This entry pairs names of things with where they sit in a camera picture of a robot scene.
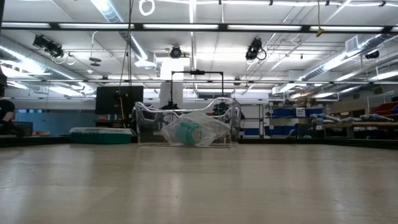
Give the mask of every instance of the fluorescent light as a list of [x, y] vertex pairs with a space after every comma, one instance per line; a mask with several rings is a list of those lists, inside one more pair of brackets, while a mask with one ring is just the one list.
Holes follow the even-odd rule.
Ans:
[[327, 97], [327, 96], [330, 96], [330, 95], [333, 95], [333, 94], [335, 94], [335, 93], [320, 93], [318, 95], [315, 95], [314, 97], [315, 98], [323, 98], [323, 97]]
[[351, 78], [353, 76], [355, 76], [355, 74], [350, 73], [350, 74], [347, 74], [347, 75], [343, 75], [342, 77], [336, 79], [335, 81], [338, 81], [338, 82], [339, 81], [343, 81], [343, 80], [346, 80], [347, 78]]
[[3, 22], [1, 26], [9, 28], [51, 28], [50, 24], [44, 22]]
[[294, 94], [294, 95], [291, 97], [291, 99], [295, 99], [295, 98], [301, 97], [301, 96], [302, 96], [301, 93], [296, 93], [296, 94]]
[[382, 74], [376, 75], [375, 77], [370, 78], [369, 81], [383, 80], [385, 78], [390, 78], [390, 77], [393, 77], [393, 76], [396, 76], [396, 75], [398, 75], [397, 71], [395, 71], [395, 72], [386, 72], [386, 73], [382, 73]]
[[91, 0], [91, 2], [100, 11], [107, 11], [111, 7], [108, 0]]
[[349, 91], [351, 91], [351, 90], [354, 90], [355, 88], [357, 88], [358, 86], [354, 86], [354, 87], [351, 87], [351, 88], [348, 88], [348, 89], [345, 89], [345, 90], [343, 90], [343, 91], [341, 91], [340, 93], [346, 93], [346, 92], [349, 92]]
[[102, 24], [59, 24], [62, 29], [128, 29], [129, 24], [102, 23]]
[[276, 30], [299, 31], [301, 26], [261, 26], [261, 25], [228, 25], [229, 30]]
[[13, 86], [13, 87], [16, 87], [16, 88], [21, 88], [23, 90], [27, 90], [27, 87], [25, 85], [22, 85], [22, 84], [20, 84], [18, 82], [7, 82], [7, 84], [9, 86]]
[[67, 96], [83, 96], [83, 94], [78, 93], [75, 90], [70, 90], [64, 87], [50, 87], [50, 90]]
[[218, 29], [215, 24], [144, 24], [144, 29]]
[[[384, 27], [361, 27], [361, 26], [357, 26], [357, 27], [345, 27], [345, 26], [325, 26], [325, 27], [321, 27], [322, 29], [324, 29], [325, 31], [382, 31], [384, 29]], [[310, 31], [317, 31], [318, 27], [317, 26], [311, 26]]]
[[150, 69], [153, 68], [154, 66], [156, 67], [155, 63], [153, 62], [148, 62], [147, 60], [138, 60], [134, 65], [137, 68], [144, 68], [144, 69]]

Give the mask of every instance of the wall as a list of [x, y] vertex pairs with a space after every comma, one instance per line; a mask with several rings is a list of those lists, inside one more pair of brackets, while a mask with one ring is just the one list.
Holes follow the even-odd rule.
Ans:
[[94, 127], [99, 115], [86, 113], [17, 113], [16, 121], [33, 122], [34, 131], [69, 134], [75, 127]]

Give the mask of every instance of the spotlight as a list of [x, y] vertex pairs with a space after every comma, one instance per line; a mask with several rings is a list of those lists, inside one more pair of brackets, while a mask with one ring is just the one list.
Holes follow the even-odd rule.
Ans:
[[235, 81], [240, 81], [240, 80], [241, 80], [241, 78], [235, 77]]
[[266, 57], [267, 52], [262, 48], [261, 38], [254, 38], [246, 52], [246, 60], [255, 60], [256, 58], [258, 60], [264, 60]]
[[170, 51], [170, 57], [171, 58], [180, 58], [182, 55], [182, 52], [180, 50], [180, 46], [173, 46], [173, 49]]
[[62, 58], [64, 55], [61, 44], [55, 44], [54, 41], [47, 40], [43, 35], [36, 35], [33, 46], [44, 49], [51, 57]]
[[375, 58], [378, 58], [379, 56], [380, 56], [380, 53], [379, 53], [379, 51], [377, 50], [377, 51], [375, 51], [375, 52], [372, 52], [372, 53], [370, 53], [370, 54], [365, 55], [365, 58], [366, 58], [366, 59], [375, 59]]

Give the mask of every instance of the screen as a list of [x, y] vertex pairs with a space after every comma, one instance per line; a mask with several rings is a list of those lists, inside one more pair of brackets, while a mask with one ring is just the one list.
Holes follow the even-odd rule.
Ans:
[[[121, 114], [121, 102], [118, 98], [119, 87], [98, 87], [95, 101], [96, 114]], [[143, 86], [122, 86], [120, 95], [123, 103], [124, 114], [131, 114], [135, 102], [144, 99]]]

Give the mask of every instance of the cable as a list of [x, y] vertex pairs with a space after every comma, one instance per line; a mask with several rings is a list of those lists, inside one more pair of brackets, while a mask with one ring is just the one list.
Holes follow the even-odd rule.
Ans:
[[321, 29], [321, 6], [318, 0], [318, 29]]
[[320, 6], [320, 0], [318, 0], [318, 30], [317, 30], [316, 37], [321, 36], [323, 31], [324, 30], [321, 28], [321, 6]]
[[[260, 55], [261, 51], [264, 52], [264, 58], [259, 58], [259, 55]], [[261, 49], [260, 49], [259, 53], [257, 54], [257, 57], [256, 57], [256, 58], [257, 58], [258, 60], [265, 60], [265, 59], [267, 58], [267, 52], [261, 47]]]
[[124, 57], [123, 57], [123, 64], [122, 64], [122, 72], [120, 75], [120, 82], [119, 82], [119, 100], [120, 100], [120, 109], [121, 109], [121, 114], [122, 114], [122, 121], [123, 121], [123, 126], [126, 128], [126, 123], [125, 123], [125, 117], [124, 117], [124, 111], [123, 111], [123, 100], [121, 97], [121, 85], [122, 85], [122, 79], [123, 79], [123, 71], [124, 71], [124, 63], [126, 62], [126, 57], [128, 55], [127, 59], [127, 72], [129, 73], [129, 86], [132, 85], [131, 83], [131, 14], [132, 14], [132, 8], [134, 5], [134, 0], [129, 0], [129, 28], [127, 30], [127, 34], [129, 36], [129, 41], [126, 42], [126, 48], [124, 49]]

